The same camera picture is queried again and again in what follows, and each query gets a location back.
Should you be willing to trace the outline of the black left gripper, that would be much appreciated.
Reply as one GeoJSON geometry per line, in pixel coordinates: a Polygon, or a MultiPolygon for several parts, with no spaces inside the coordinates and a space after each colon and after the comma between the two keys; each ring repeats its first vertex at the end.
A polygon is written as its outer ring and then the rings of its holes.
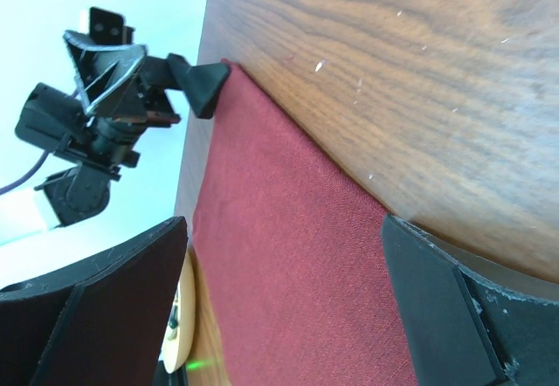
{"type": "Polygon", "coordinates": [[[63,34],[85,111],[95,117],[146,127],[181,121],[166,90],[183,92],[198,119],[211,119],[231,68],[226,63],[190,65],[177,54],[147,56],[140,44],[98,45],[86,34],[63,34]]]}

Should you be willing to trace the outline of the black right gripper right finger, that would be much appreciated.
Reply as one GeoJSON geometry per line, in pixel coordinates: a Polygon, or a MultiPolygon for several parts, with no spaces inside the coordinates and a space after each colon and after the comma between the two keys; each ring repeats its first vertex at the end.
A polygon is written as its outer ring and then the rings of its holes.
{"type": "Polygon", "coordinates": [[[558,285],[389,215],[381,238],[421,385],[556,385],[558,285]]]}

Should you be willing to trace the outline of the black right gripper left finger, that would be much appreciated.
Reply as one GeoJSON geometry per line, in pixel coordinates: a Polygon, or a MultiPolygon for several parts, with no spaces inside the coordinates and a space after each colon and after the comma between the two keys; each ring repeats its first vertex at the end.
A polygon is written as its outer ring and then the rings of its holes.
{"type": "Polygon", "coordinates": [[[3,385],[150,385],[187,249],[172,217],[1,290],[3,385]]]}

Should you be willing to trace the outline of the dark red cloth napkin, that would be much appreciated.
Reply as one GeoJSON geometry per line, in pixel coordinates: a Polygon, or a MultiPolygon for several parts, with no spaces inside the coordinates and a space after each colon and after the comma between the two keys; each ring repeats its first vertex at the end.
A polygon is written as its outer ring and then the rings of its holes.
{"type": "Polygon", "coordinates": [[[238,66],[214,115],[193,245],[234,385],[413,385],[362,190],[238,66]]]}

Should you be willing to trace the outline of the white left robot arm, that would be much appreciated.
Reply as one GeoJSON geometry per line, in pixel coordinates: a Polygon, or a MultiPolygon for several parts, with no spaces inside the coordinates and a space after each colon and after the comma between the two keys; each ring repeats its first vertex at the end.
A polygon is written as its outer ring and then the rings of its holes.
{"type": "Polygon", "coordinates": [[[140,159],[135,145],[150,128],[171,128],[181,117],[166,94],[185,96],[199,119],[212,118],[231,73],[223,62],[190,65],[177,54],[160,59],[146,45],[65,31],[75,70],[74,93],[39,83],[18,119],[16,136],[68,161],[34,188],[1,190],[1,243],[80,223],[108,205],[112,182],[140,159]]]}

